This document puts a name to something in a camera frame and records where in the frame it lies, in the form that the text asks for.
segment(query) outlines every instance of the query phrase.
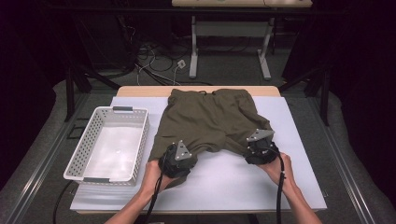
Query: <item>olive green shorts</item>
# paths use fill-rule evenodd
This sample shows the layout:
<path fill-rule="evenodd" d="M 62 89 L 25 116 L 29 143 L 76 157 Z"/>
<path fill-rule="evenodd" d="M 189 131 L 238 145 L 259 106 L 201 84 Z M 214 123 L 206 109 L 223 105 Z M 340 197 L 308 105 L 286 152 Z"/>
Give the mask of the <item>olive green shorts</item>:
<path fill-rule="evenodd" d="M 192 164 L 202 151 L 227 149 L 244 155 L 249 153 L 247 138 L 257 129 L 272 130 L 246 90 L 172 90 L 148 160 L 158 160 L 180 140 L 192 154 Z"/>

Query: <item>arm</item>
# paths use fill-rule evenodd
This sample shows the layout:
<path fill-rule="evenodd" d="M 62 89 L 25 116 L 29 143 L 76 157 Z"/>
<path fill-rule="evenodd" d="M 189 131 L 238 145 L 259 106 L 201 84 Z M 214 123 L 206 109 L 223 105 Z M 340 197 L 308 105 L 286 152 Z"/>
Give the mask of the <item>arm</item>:
<path fill-rule="evenodd" d="M 136 195 L 129 201 L 116 215 L 109 219 L 106 223 L 134 223 L 140 212 L 151 201 L 151 196 L 154 193 L 155 184 L 158 177 L 161 175 L 158 161 L 149 161 L 146 164 L 146 171 L 143 177 L 142 186 Z M 168 176 L 163 176 L 160 192 L 166 188 L 173 180 Z"/>
<path fill-rule="evenodd" d="M 314 213 L 314 211 L 312 211 L 311 207 L 309 207 L 309 204 L 306 202 L 304 195 L 302 194 L 294 180 L 290 156 L 281 153 L 281 157 L 285 164 L 286 177 L 283 182 L 282 190 L 286 198 L 288 199 L 291 211 L 296 217 L 297 223 L 321 223 L 317 215 Z M 272 161 L 269 164 L 263 164 L 258 166 L 270 176 L 274 183 L 278 184 L 280 176 L 279 158 L 276 158 L 275 161 Z"/>

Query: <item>forearm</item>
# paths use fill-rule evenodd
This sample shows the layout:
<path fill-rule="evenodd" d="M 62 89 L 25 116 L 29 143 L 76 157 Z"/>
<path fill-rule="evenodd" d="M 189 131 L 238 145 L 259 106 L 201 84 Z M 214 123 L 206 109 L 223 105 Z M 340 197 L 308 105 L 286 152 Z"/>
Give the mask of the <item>forearm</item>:
<path fill-rule="evenodd" d="M 116 215 L 109 219 L 106 224 L 134 223 L 140 212 L 150 202 L 151 195 L 138 192 Z"/>
<path fill-rule="evenodd" d="M 283 193 L 288 199 L 291 211 L 296 217 L 297 223 L 321 223 L 320 219 L 306 202 L 304 195 L 297 186 L 294 185 L 288 189 L 284 189 Z"/>

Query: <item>white table surface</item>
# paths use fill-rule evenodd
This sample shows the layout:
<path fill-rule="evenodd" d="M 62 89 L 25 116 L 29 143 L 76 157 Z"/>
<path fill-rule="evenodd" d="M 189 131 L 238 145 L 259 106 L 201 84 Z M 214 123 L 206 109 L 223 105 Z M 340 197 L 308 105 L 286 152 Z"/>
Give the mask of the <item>white table surface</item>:
<path fill-rule="evenodd" d="M 307 202 L 315 210 L 326 209 L 285 99 L 265 96 L 253 96 L 253 99 L 259 114 L 271 121 L 276 132 L 274 142 L 279 150 L 291 156 L 296 182 Z M 167 97 L 114 97 L 112 106 L 148 109 L 150 126 L 137 185 L 80 185 L 71 210 L 81 213 L 116 212 L 137 193 L 166 104 Z M 276 210 L 277 185 L 257 166 L 247 164 L 243 157 L 225 149 L 217 153 L 204 152 L 198 159 L 185 183 L 166 189 L 159 195 L 153 214 L 260 213 Z M 283 195 L 281 205 L 284 210 L 290 209 Z"/>

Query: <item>basket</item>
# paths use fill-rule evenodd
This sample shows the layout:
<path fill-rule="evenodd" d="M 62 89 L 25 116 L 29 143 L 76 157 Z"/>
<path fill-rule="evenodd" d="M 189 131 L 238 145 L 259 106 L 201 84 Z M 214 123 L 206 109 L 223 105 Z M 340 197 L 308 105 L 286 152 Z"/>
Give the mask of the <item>basket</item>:
<path fill-rule="evenodd" d="M 64 171 L 79 184 L 135 185 L 149 130 L 147 109 L 99 106 Z"/>

